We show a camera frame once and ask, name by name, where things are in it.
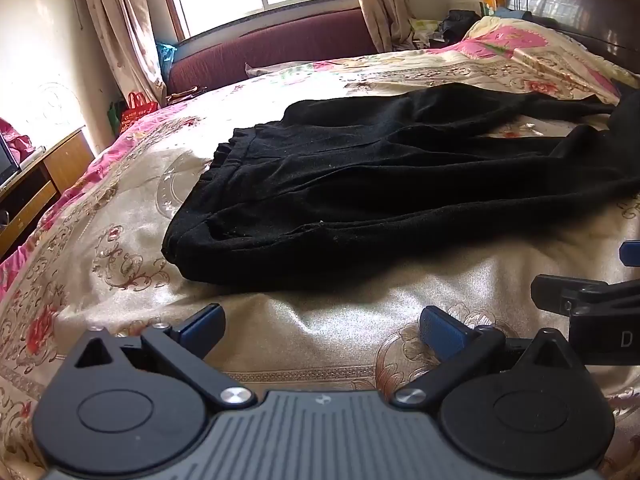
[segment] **window sill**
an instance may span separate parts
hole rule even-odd
[[[355,9],[357,7],[359,7],[358,0],[307,0],[256,12],[181,41],[177,45],[178,51],[175,53],[174,62],[210,46],[239,38],[260,28],[273,27],[281,23],[315,16],[316,14]]]

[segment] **wooden desk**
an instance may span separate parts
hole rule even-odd
[[[0,187],[0,210],[10,218],[0,232],[0,258],[24,243],[44,212],[94,160],[83,129],[68,134]]]

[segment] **bed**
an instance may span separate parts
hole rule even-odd
[[[608,282],[638,278],[618,260],[618,247],[640,238],[640,196],[594,210],[543,239],[504,238],[425,256],[366,282],[316,293],[224,294],[183,279],[162,257],[161,242],[217,145],[235,127],[279,119],[292,102],[465,82],[562,99],[596,94],[615,104],[613,79],[638,86],[633,73],[570,37],[534,23],[487,17],[449,48],[309,63],[138,121],[0,266],[0,477],[34,480],[41,474],[30,416],[87,326],[133,335],[219,302],[226,335],[206,361],[259,394],[269,388],[377,388],[390,394],[438,365],[418,340],[417,320],[427,304],[471,327],[494,324],[509,336],[533,336],[543,326],[566,334],[565,318],[533,305],[531,280],[540,273]],[[605,120],[590,119],[596,127]],[[491,135],[562,136],[573,126],[520,117]],[[640,369],[592,372],[617,425],[601,471],[609,478],[635,478]]]

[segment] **pink cloth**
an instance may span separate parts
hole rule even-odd
[[[182,110],[186,103],[176,104],[167,108],[162,108],[157,112],[142,117],[136,121],[126,132],[89,165],[86,172],[69,189],[67,189],[57,202],[51,206],[38,222],[37,230],[44,232],[51,229],[52,225],[60,215],[60,212],[68,205],[72,204],[89,191],[95,184],[98,184],[110,170],[114,162],[118,162],[129,153],[146,134],[153,130],[158,124],[171,118]],[[27,241],[18,247],[13,254],[0,264],[0,300],[4,297],[9,287],[14,282],[20,269],[27,261],[36,244],[36,239],[32,233]]]
[[[0,118],[0,134],[18,164],[36,150],[28,136],[16,132],[15,128],[2,118]]]

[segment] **pink bed sheet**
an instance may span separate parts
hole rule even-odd
[[[72,187],[67,189],[53,206],[47,209],[38,222],[37,229],[27,238],[25,243],[0,264],[0,300],[9,290],[20,269],[33,252],[38,239],[51,228],[60,212],[100,182],[111,166],[127,155],[140,140],[144,139],[146,134],[185,107],[186,103],[179,103],[142,117],[132,124],[126,132],[121,134],[110,147],[98,155],[89,165],[84,175]]]

